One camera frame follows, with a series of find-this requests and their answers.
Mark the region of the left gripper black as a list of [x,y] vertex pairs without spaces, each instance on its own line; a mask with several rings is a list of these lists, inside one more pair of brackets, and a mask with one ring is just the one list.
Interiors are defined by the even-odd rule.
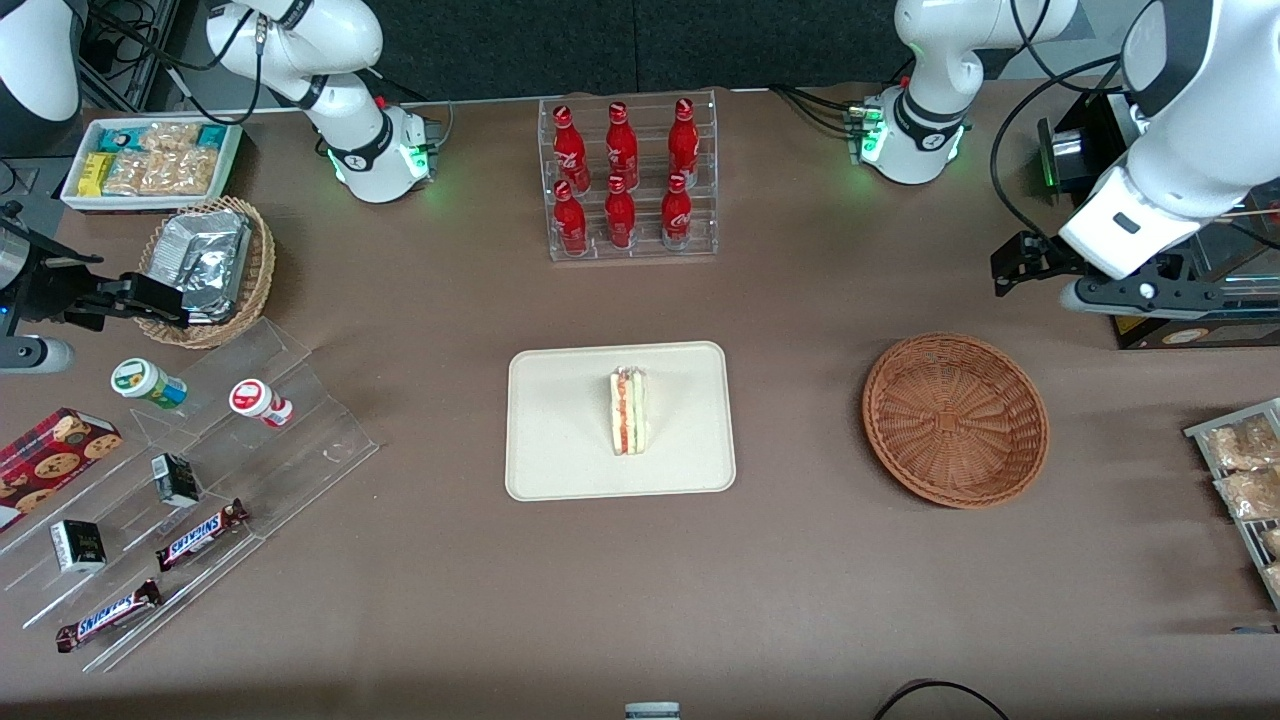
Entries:
[[1071,278],[1060,290],[1061,299],[1089,299],[1094,286],[1102,287],[1114,281],[1056,236],[1018,232],[992,252],[992,281],[998,299],[1020,283],[1046,281],[1062,273]]

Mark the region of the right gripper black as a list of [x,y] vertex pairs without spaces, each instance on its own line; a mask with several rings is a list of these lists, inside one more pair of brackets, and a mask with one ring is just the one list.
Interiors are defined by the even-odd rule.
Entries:
[[[3,332],[19,322],[52,322],[102,332],[106,316],[188,327],[183,292],[140,273],[97,279],[88,270],[102,261],[31,229],[22,205],[3,206]],[[96,300],[82,300],[96,293]]]

